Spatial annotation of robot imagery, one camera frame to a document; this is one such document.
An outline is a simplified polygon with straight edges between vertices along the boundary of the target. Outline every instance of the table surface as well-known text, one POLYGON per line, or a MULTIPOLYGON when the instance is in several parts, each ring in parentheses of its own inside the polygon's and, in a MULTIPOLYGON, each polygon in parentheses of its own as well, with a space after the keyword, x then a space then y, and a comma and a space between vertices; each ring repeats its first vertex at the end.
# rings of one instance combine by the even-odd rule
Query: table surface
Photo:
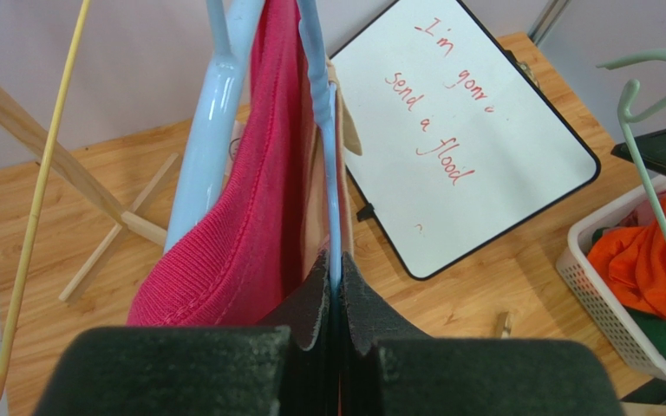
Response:
MULTIPOLYGON (((354 224, 356 262, 367 282, 397 311, 435 336, 493 336, 509 311, 513 337, 582 342, 603 362, 619 396, 649 379, 627 367, 561 280, 554 263, 569 227, 640 183, 633 166, 610 156, 613 142, 525 34, 499 39, 538 77, 546 97, 602 161, 599 178, 470 257, 425 282, 407 276, 374 220, 354 224)), ((242 108, 239 118, 248 115, 242 108)), ((125 205, 172 152, 184 150, 190 122, 159 127, 75 150, 73 154, 125 205)), ((36 182, 33 162, 0 170, 0 316, 12 293, 36 182)), ((176 179, 147 218, 166 227, 176 179)), ((363 207, 349 183, 352 211, 363 207)), ((23 312, 10 365, 7 396, 13 415, 31 414, 63 349, 82 331, 121 325, 161 247, 131 235, 75 305, 61 290, 112 228, 101 214, 51 175, 36 238, 23 312)))

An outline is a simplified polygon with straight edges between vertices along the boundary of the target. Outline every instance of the green hanger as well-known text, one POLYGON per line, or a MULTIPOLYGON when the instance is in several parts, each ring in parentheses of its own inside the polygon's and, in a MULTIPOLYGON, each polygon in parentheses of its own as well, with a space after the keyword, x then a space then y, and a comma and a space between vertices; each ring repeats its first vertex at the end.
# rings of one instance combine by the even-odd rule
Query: green hanger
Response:
MULTIPOLYGON (((666 49, 645 50, 643 52, 627 55, 614 61, 597 65, 597 67, 616 69, 646 61, 666 62, 666 49)), ((620 122, 621 129, 623 129, 623 136, 625 138, 625 143, 628 145, 628 149, 630 150, 630 156, 633 159, 633 163, 636 165, 638 175, 641 177, 643 189, 646 191, 646 195, 649 197, 649 202, 651 202, 651 208, 654 211, 654 216, 656 217, 656 221, 659 223, 659 227, 662 230, 664 241, 666 241, 666 217, 664 216, 662 205, 659 203, 659 198, 656 196, 656 192, 654 191, 654 186, 651 184, 651 179, 649 178, 649 173, 646 171, 646 166, 641 158, 641 153, 638 151, 638 146, 636 146, 636 139, 633 137, 633 132, 630 130, 630 123, 638 123, 639 121, 646 120, 651 115, 656 114, 659 110, 666 107, 666 96, 651 105, 646 110, 642 111, 640 114, 633 115, 630 112, 630 108, 636 101, 636 97, 638 97, 638 91, 640 89, 641 82, 639 80, 633 79, 626 82, 625 87, 623 88, 623 92, 620 94, 620 102, 618 102, 617 105, 617 119, 620 122)))

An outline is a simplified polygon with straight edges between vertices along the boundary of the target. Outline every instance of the whiteboard clip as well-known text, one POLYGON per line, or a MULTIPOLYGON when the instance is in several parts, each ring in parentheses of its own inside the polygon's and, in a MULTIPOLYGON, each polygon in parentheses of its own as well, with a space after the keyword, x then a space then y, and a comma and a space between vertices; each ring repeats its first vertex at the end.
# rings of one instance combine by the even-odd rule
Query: whiteboard clip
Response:
POLYGON ((356 219, 361 223, 374 217, 374 206, 367 203, 359 212, 356 213, 356 219))

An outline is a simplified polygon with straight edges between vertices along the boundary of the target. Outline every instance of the wooden rack base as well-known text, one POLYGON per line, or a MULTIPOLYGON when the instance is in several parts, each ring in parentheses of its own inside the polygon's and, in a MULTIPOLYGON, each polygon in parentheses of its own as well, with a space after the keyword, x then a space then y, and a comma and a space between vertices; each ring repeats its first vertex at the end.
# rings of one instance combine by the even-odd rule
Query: wooden rack base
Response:
MULTIPOLYGON (((42 157, 48 132, 1 87, 0 126, 30 150, 37 159, 42 157)), ((151 182, 128 208, 124 207, 69 151, 59 144, 56 144, 52 166, 53 170, 84 198, 115 221, 113 229, 59 296, 62 301, 72 303, 77 301, 94 281, 129 232, 134 232, 158 245, 164 245, 167 231, 146 220, 142 215, 145 214, 148 206, 164 185, 179 170, 181 157, 177 153, 169 156, 151 182)))

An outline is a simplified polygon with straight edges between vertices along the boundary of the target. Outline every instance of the white plastic basket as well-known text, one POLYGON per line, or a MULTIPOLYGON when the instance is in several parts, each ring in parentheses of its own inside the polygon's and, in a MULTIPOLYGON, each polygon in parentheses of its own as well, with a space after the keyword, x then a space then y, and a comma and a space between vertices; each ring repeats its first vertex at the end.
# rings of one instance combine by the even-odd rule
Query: white plastic basket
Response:
MULTIPOLYGON (((658 176, 652 183, 656 192, 666 190, 666 177, 658 176)), ((569 229, 569 246, 556 262, 556 268, 625 363, 637 371, 666 380, 666 360, 628 315, 586 256, 590 251, 592 233, 602 227, 616 226, 646 198, 643 187, 638 186, 574 224, 569 229)))

